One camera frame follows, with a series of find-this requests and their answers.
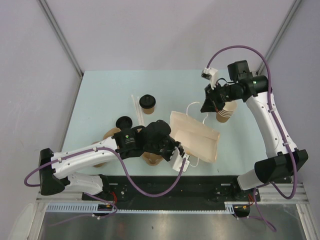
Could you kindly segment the single pulp cup carrier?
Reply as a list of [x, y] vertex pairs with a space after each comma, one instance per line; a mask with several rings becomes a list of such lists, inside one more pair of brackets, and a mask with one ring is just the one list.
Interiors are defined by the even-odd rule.
[[149, 152], [144, 152], [141, 157], [149, 166], [157, 166], [163, 160], [160, 155]]

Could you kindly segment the brown paper bag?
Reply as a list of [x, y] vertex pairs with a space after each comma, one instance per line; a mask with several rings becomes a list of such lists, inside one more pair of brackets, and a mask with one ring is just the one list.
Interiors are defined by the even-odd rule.
[[188, 114], [172, 111], [170, 114], [170, 136], [181, 143], [184, 151], [207, 163], [215, 163], [218, 155], [220, 133]]

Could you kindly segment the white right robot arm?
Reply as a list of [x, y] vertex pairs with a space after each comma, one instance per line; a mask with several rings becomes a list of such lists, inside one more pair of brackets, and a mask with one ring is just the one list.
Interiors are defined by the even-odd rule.
[[218, 70], [204, 68], [201, 77], [210, 81], [204, 89], [202, 113], [222, 113], [227, 103], [242, 100], [254, 116], [262, 135], [267, 159], [257, 161], [249, 172], [237, 177], [230, 188], [231, 196], [242, 201], [253, 189], [280, 178], [293, 176], [308, 160], [305, 149], [299, 150], [276, 109], [274, 96], [268, 93], [269, 81], [264, 75], [253, 76], [247, 61], [229, 64], [230, 81], [221, 85]]

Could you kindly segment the single brown paper cup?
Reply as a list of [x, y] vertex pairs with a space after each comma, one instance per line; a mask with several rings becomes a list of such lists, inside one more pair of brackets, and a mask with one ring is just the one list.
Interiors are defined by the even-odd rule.
[[155, 111], [155, 104], [140, 104], [140, 106], [146, 115], [151, 115]]

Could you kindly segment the black plastic cup lid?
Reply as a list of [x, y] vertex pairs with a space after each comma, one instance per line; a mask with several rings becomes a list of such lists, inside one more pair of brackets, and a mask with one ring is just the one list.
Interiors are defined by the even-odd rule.
[[156, 98], [153, 95], [145, 94], [139, 99], [139, 105], [140, 104], [145, 104], [145, 105], [156, 104]]

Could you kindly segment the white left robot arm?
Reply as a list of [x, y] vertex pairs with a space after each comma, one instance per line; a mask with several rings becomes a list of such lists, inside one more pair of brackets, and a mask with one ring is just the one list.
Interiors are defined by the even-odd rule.
[[40, 193], [50, 196], [64, 190], [82, 191], [105, 200], [110, 196], [111, 188], [103, 183], [103, 177], [78, 171], [115, 160], [123, 163], [125, 159], [138, 158], [144, 153], [162, 157], [182, 174], [188, 168], [189, 157], [170, 133], [170, 126], [157, 120], [147, 126], [125, 128], [100, 142], [69, 153], [43, 149], [39, 156]]

